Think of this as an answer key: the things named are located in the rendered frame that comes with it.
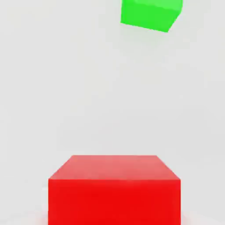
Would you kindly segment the small red cube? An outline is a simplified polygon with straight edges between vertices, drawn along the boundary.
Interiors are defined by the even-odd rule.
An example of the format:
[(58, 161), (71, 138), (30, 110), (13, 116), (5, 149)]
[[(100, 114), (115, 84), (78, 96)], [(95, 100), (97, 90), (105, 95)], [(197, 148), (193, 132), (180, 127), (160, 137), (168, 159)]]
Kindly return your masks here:
[(74, 155), (48, 180), (48, 225), (181, 225), (181, 180), (157, 156)]

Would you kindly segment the small green cube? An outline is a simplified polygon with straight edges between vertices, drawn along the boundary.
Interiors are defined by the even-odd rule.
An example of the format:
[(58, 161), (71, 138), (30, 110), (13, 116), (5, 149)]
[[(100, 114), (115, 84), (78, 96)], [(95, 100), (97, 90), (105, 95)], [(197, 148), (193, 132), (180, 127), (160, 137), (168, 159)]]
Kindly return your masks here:
[(121, 0), (120, 22), (168, 32), (182, 7), (183, 0)]

